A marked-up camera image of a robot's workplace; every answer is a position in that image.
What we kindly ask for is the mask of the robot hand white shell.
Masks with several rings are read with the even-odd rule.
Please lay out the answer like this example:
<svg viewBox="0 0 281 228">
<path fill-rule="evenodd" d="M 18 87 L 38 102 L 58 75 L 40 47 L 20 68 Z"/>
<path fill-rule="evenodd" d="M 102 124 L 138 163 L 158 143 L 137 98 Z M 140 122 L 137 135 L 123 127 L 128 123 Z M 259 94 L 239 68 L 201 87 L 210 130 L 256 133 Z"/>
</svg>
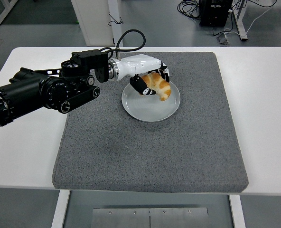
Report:
<svg viewBox="0 0 281 228">
<path fill-rule="evenodd" d="M 130 85 L 140 95 L 159 96 L 165 101 L 171 94 L 168 67 L 157 58 L 139 54 L 122 59 L 112 58 L 109 64 L 109 80 L 130 78 Z"/>
</svg>

